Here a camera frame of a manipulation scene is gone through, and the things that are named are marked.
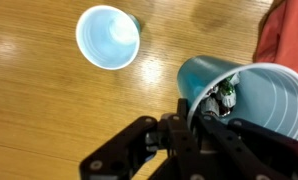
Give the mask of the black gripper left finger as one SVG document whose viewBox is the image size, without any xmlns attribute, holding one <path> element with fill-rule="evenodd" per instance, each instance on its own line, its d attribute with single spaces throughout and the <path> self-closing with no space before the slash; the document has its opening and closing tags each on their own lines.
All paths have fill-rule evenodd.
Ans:
<svg viewBox="0 0 298 180">
<path fill-rule="evenodd" d="M 80 163 L 81 180 L 130 180 L 167 147 L 166 134 L 166 119 L 139 117 Z"/>
</svg>

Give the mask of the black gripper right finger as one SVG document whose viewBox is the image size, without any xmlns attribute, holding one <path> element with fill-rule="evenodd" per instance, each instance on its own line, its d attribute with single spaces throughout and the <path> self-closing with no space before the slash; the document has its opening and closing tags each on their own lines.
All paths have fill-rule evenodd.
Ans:
<svg viewBox="0 0 298 180">
<path fill-rule="evenodd" d="M 203 140 L 210 138 L 249 180 L 298 180 L 298 141 L 235 118 L 223 125 L 214 115 L 194 116 Z"/>
</svg>

